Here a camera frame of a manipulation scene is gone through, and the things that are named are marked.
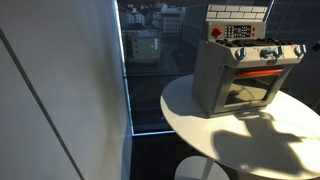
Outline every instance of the oven handle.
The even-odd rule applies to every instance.
[[[236,72],[237,77],[254,77],[254,76],[268,76],[280,74],[284,69],[272,69],[272,70],[261,70],[261,71],[249,71],[249,72]]]

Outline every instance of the table pedestal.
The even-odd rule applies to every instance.
[[[175,173],[175,180],[229,180],[224,170],[212,159],[191,156],[184,159]]]

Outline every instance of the miniature stove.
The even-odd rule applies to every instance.
[[[272,102],[305,45],[265,37],[266,7],[209,5],[192,94],[208,117]]]

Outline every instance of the oven window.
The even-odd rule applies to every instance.
[[[277,77],[278,75],[235,79],[230,86],[225,105],[265,100]]]

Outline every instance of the oven door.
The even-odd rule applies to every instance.
[[[224,68],[212,112],[226,113],[265,107],[272,102],[292,65],[260,68]]]

